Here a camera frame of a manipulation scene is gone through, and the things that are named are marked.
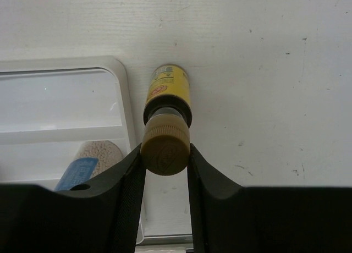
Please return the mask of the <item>silver-lid shaker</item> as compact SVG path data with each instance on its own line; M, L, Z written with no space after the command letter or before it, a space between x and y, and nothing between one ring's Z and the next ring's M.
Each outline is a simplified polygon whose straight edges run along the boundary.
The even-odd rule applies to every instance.
M122 159L120 148L111 141L86 142L81 145L54 190L70 190L106 171Z

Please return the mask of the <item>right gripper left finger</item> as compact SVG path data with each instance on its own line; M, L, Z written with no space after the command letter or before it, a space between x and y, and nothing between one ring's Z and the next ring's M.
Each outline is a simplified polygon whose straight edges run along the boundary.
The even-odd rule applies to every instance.
M146 169L135 148L69 190L1 185L1 252L134 252Z

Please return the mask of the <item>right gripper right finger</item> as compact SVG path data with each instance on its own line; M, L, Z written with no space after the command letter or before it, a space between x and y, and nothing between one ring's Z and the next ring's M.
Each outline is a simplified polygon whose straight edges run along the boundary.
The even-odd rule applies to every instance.
M195 252L351 252L351 188L244 187L190 150Z

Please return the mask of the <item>yellow small bottle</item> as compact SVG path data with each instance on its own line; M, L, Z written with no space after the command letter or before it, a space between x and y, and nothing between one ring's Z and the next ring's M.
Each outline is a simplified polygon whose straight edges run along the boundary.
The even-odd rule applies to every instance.
M151 75L143 113L140 153L146 169L162 176L184 170L190 155L192 118L186 71L175 64L158 67Z

